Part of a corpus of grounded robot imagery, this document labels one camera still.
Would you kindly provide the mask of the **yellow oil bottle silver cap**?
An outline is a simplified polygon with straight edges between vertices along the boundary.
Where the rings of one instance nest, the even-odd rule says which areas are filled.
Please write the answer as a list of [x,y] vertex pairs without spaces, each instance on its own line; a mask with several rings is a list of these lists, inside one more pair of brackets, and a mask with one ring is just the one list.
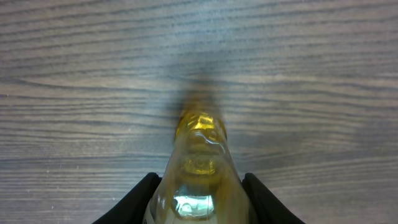
[[257,215],[244,191],[216,114],[186,109],[174,150],[150,199],[145,224],[251,224]]

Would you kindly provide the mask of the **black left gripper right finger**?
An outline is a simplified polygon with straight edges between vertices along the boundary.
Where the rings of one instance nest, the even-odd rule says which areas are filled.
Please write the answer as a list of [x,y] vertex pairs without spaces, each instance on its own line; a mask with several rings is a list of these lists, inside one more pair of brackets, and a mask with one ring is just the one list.
[[258,223],[304,224],[254,174],[246,173],[242,186],[254,207]]

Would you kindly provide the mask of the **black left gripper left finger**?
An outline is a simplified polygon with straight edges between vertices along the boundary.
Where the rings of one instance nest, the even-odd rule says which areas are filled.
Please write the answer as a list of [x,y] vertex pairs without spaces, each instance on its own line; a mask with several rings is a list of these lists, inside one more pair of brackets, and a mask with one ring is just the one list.
[[142,224],[144,214],[156,188],[162,180],[156,173],[148,173],[111,210],[93,224]]

